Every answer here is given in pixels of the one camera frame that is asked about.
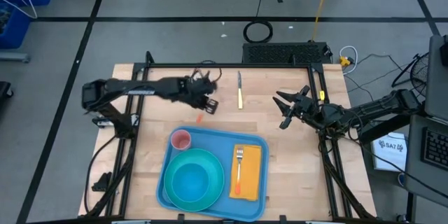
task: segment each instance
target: wooden tabletop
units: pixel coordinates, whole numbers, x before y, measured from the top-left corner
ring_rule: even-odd
[[[150,80],[165,76],[184,76],[192,69],[151,69]],[[211,78],[218,70],[211,69]],[[238,109],[237,71],[241,71],[244,109]],[[324,65],[325,81],[331,103],[350,107],[349,97],[338,65]],[[130,79],[132,64],[117,64],[114,78]],[[215,115],[205,114],[200,127],[217,130],[257,134],[269,144],[269,175],[267,182],[266,208],[261,220],[278,220],[286,215],[290,221],[330,220],[330,207],[321,154],[318,151],[318,137],[315,131],[299,120],[294,120],[288,129],[279,129],[283,120],[272,96],[277,90],[297,92],[309,85],[305,69],[223,69],[218,82],[218,91],[212,98],[219,102]],[[124,112],[126,97],[113,105]],[[131,186],[127,200],[126,218],[129,219],[177,219],[178,211],[161,207],[156,200],[162,161],[168,136],[173,129],[182,125],[197,125],[196,118],[202,113],[181,103],[171,103],[159,97],[146,97],[137,140]],[[114,134],[112,128],[100,129],[96,150]],[[111,143],[97,157],[92,166],[90,186],[98,181],[104,172],[111,172],[116,158],[118,140]],[[372,192],[359,146],[347,140],[339,141],[339,150],[348,187],[361,204],[376,215]],[[343,216],[340,190],[335,185],[339,215]],[[121,186],[115,198],[113,212],[118,212]],[[102,192],[87,194],[92,208]],[[81,204],[80,214],[84,214]],[[185,213],[185,219],[214,219],[196,213]]]

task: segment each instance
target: orange object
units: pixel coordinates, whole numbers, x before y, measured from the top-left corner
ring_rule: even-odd
[[[239,195],[241,193],[241,184],[239,183],[239,180],[237,181],[237,187],[235,188],[235,193]]]
[[[240,183],[237,182],[238,159],[235,154],[238,146],[235,144],[233,150],[229,197],[256,201],[260,187],[261,146],[243,145],[244,158],[241,160]]]
[[[204,117],[204,114],[203,114],[203,113],[199,114],[199,115],[197,116],[197,118],[196,118],[196,123],[201,123],[203,117]]]

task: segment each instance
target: computer monitor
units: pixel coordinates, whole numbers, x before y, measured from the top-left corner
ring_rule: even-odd
[[[441,47],[447,42],[448,36],[430,39],[425,101],[425,112],[443,120],[448,120],[448,66],[442,64]]]

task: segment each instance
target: fork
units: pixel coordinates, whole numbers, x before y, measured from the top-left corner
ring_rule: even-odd
[[[239,175],[241,173],[241,161],[243,160],[243,146],[238,146],[237,159],[238,159],[238,175],[237,175],[237,186],[235,187],[235,193],[238,195],[241,192],[241,186],[239,183]]]

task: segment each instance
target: blue tray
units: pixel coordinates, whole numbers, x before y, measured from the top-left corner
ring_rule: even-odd
[[[266,204],[267,166],[269,162],[269,148],[266,141],[255,135],[224,132],[200,127],[185,126],[179,127],[174,131],[176,130],[188,131],[192,139],[191,148],[201,148],[206,151],[210,151],[219,159],[224,168],[225,184],[223,193],[215,204],[210,206],[208,209],[198,211],[197,213],[237,221],[251,222],[258,220],[263,215]],[[230,172],[232,168],[232,157],[235,144],[251,144],[262,147],[260,190],[258,200],[255,202],[245,199],[232,199],[229,197]],[[171,162],[171,160],[173,160],[173,158],[179,153],[180,151],[174,149],[170,141],[168,141],[156,195],[157,200],[162,207],[181,211],[168,199],[163,184],[163,178],[169,162]]]

